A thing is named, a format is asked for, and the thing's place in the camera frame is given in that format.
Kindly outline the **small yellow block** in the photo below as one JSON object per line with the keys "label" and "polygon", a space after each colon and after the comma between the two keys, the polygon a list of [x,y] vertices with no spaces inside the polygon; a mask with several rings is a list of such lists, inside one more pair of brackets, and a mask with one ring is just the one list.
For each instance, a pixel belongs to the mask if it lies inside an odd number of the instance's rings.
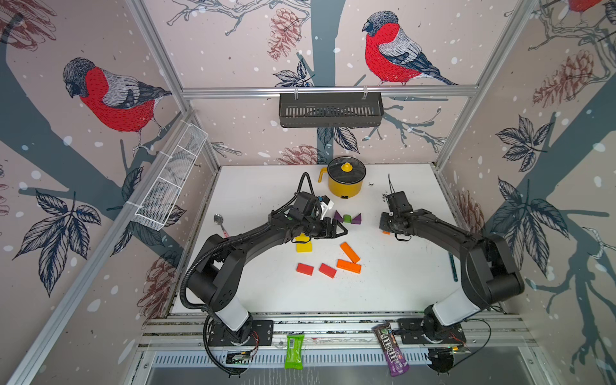
{"label": "small yellow block", "polygon": [[296,237],[293,240],[293,243],[298,243],[298,244],[307,244],[311,242],[311,238],[306,236],[305,234],[300,234],[298,237]]}

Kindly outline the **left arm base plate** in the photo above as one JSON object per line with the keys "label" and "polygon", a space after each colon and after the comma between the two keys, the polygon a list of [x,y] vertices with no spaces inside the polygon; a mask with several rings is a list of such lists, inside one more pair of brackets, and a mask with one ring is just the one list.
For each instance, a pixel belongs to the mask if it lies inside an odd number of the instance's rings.
{"label": "left arm base plate", "polygon": [[205,332],[210,347],[231,346],[270,346],[274,335],[274,322],[272,320],[248,319],[238,330],[229,329],[222,322],[211,322],[210,328]]}

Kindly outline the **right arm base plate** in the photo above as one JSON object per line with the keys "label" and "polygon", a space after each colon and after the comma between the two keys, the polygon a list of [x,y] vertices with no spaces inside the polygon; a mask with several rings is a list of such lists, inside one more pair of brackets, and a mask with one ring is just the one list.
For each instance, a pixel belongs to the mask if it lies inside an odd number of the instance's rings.
{"label": "right arm base plate", "polygon": [[444,327],[432,319],[398,319],[395,335],[406,345],[446,344],[463,345],[467,343],[462,326],[457,323]]}

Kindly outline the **orange slanted block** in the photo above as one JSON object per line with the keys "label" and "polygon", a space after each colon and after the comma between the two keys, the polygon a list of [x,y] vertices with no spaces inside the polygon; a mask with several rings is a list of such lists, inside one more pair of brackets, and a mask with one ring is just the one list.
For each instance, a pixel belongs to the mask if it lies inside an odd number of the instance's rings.
{"label": "orange slanted block", "polygon": [[344,271],[348,271],[354,274],[360,274],[362,270],[361,265],[342,259],[339,259],[337,261],[337,268],[341,270],[343,269]]}

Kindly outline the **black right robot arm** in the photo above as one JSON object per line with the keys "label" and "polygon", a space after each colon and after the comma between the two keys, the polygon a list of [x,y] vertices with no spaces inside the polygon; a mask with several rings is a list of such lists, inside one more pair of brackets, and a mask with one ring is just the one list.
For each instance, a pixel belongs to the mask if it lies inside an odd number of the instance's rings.
{"label": "black right robot arm", "polygon": [[424,310],[422,328],[429,341],[438,343],[465,319],[524,292],[520,270],[503,237],[473,234],[428,210],[415,210],[403,191],[386,195],[385,202],[388,211],[381,213],[381,230],[400,242],[421,237],[460,260],[460,289]]}

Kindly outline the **red square block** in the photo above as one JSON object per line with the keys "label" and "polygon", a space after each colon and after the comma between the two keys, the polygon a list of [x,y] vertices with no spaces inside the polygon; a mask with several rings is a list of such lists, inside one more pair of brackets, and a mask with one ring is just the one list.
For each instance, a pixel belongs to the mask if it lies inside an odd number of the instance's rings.
{"label": "red square block", "polygon": [[314,267],[303,263],[298,263],[296,271],[300,274],[312,276],[314,274]]}

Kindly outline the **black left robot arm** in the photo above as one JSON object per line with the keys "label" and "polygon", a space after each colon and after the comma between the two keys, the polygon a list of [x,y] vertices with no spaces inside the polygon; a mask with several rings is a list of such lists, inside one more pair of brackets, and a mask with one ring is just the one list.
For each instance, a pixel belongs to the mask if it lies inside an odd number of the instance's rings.
{"label": "black left robot arm", "polygon": [[347,235],[340,221],[327,216],[333,205],[327,196],[297,192],[283,207],[271,211],[263,225],[228,238],[209,237],[181,281],[182,306],[208,314],[235,343],[244,343],[253,332],[252,315],[236,299],[245,266],[302,234],[311,240]]}

